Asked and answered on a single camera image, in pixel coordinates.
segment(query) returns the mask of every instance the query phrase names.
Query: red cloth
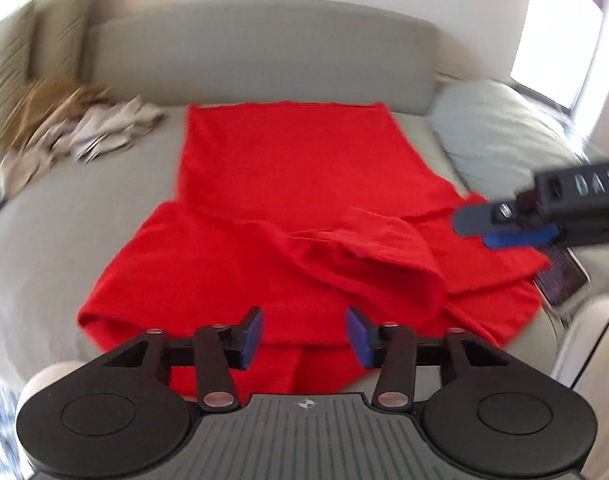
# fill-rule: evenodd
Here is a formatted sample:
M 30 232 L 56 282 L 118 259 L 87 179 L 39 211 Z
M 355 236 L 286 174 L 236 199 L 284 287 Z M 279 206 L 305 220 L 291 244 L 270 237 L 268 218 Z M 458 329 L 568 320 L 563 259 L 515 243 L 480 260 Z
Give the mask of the red cloth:
M 187 336 L 263 308 L 252 392 L 331 392 L 360 377 L 344 314 L 422 335 L 463 327 L 495 344 L 540 296 L 533 250 L 459 238 L 465 203 L 411 148 L 383 105 L 189 107 L 176 199 L 160 205 L 105 269 L 78 314 L 103 349 L 142 330 Z M 479 201 L 471 196 L 469 200 Z M 194 392 L 190 370 L 172 385 Z

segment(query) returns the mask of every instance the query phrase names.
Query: light blue pillow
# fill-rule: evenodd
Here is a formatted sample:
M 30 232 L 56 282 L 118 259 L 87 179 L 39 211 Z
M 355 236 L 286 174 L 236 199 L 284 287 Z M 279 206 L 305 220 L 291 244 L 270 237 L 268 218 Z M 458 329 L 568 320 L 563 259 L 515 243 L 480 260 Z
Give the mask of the light blue pillow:
M 534 170 L 579 163 L 523 96 L 496 81 L 446 86 L 429 124 L 467 186 L 489 200 L 530 187 Z

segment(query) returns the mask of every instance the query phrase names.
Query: ribbed gray surface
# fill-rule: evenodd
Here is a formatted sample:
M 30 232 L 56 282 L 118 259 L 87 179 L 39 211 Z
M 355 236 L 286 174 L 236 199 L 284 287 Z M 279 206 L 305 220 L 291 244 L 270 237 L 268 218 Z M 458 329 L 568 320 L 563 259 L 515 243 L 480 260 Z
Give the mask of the ribbed gray surface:
M 302 407 L 306 400 L 307 408 Z M 578 478 L 565 475 L 568 480 Z M 38 475 L 35 480 L 48 480 Z M 437 457 L 405 416 L 358 394 L 253 396 L 207 417 L 171 460 L 133 480 L 472 480 Z

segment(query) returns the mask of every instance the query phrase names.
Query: pile of clothes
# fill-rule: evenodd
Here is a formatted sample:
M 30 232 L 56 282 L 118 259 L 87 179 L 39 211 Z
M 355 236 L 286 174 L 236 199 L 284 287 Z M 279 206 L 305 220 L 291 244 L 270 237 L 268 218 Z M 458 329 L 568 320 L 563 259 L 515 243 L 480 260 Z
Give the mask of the pile of clothes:
M 90 162 L 131 146 L 163 115 L 140 96 L 115 103 L 110 88 L 83 85 L 71 76 L 31 84 L 0 136 L 0 151 L 6 151 L 0 163 L 0 202 L 16 196 L 59 158 Z

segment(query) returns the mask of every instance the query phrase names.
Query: crumpled beige cloth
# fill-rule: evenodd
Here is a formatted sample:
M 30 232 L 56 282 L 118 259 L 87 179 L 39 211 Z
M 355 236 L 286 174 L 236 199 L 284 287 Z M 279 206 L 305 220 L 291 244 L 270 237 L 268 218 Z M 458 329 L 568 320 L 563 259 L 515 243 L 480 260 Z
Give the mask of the crumpled beige cloth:
M 78 100 L 76 90 L 38 126 L 20 150 L 9 150 L 0 164 L 0 200 L 17 195 L 30 180 L 46 173 L 58 157 L 89 162 L 103 153 L 129 147 L 149 133 L 164 115 L 142 98 L 117 105 L 93 105 L 79 120 L 68 110 Z

